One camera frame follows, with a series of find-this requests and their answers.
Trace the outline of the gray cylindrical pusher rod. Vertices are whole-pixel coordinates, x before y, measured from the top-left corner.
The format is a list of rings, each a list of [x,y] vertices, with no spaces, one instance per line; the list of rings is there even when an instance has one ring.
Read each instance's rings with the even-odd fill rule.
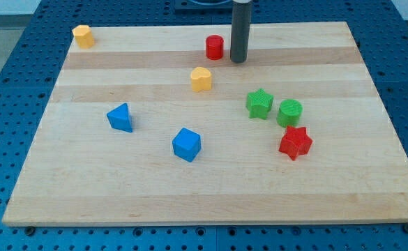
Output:
[[[251,0],[233,0],[230,59],[234,63],[247,59],[251,14]]]

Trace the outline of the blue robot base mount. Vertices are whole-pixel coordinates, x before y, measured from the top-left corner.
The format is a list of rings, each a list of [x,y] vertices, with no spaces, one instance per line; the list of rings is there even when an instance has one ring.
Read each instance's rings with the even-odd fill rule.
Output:
[[[232,0],[173,0],[172,6],[180,14],[227,13],[232,11]]]

